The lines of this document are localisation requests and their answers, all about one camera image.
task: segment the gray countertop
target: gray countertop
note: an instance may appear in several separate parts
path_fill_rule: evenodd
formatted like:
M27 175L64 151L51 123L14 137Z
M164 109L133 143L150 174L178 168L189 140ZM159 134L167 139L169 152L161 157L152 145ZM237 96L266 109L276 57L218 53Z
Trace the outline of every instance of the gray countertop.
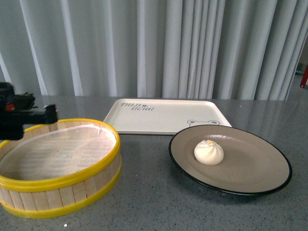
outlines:
M59 118L103 121L118 98L37 97L55 103ZM200 185L169 157L172 136L120 135L119 181L103 198L75 213L25 219L0 208L0 230L307 230L308 103L211 100L235 128L275 145L293 168L291 182L265 196L239 196Z

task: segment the wooden slat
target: wooden slat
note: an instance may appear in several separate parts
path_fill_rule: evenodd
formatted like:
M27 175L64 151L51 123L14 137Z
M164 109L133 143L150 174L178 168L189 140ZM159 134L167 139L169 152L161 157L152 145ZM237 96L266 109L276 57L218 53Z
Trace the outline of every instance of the wooden slat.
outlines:
M97 192L94 176L89 179L86 179L84 182L85 182L85 187L87 191L87 197L92 196L93 194Z
M6 155L6 153L4 152L3 148L0 148L0 160L2 160L2 158Z
M15 147L14 143L9 141L6 145L2 147L5 154L7 154L9 151L11 151Z
M76 203L87 198L87 191L84 182L72 186Z
M74 121L73 124L74 124L74 127L77 127L77 126L81 125L81 122L80 121Z
M49 128L48 128L47 125L40 127L39 130L40 130L41 134L45 134L45 133L49 132Z
M58 123L58 129L61 130L61 129L65 129L66 126L65 126L65 123Z
M22 141L27 141L33 137L32 132L25 132Z
M58 130L58 124L57 123L49 124L48 129L49 129L49 131L57 131Z
M74 122L66 122L65 126L66 126L66 128L74 127Z
M26 211L37 211L35 201L32 193L30 192L21 192L20 197L23 200L24 208Z
M95 175L95 182L96 182L97 190L102 189L109 181L110 181L110 179L105 178L103 171L101 171L101 172L99 172L98 174Z
M110 165L108 165L104 170L103 170L103 175L105 179L112 179L112 173L111 173L111 168Z
M24 210L24 203L23 200L21 199L20 193L19 192L15 192L15 191L9 191L14 207L17 209L21 209Z
M87 122L87 121L81 121L80 122L80 125L89 125L89 124L93 124L93 123Z
M0 199L1 199L4 203L6 203L6 200L5 200L5 198L4 198L4 195L3 195L1 189L0 189Z
M34 129L34 130L32 130L31 132L32 132L32 136L33 136L33 137L36 137L36 136L39 136L39 135L42 134L42 132L40 131L39 128Z
M56 209L63 207L60 192L58 189L46 191L46 196L50 209Z
M4 196L6 204L8 204L9 206L15 208L9 191L4 189L4 188L2 188L1 190L2 190L2 194Z
M50 210L45 192L33 192L32 195L38 211Z
M74 193L71 186L60 188L60 195L63 206L71 205L75 203Z

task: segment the white curtain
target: white curtain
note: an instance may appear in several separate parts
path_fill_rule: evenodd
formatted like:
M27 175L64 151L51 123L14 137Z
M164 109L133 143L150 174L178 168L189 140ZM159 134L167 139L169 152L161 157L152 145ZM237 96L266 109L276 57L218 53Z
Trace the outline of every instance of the white curtain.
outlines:
M285 100L308 0L0 0L16 93Z

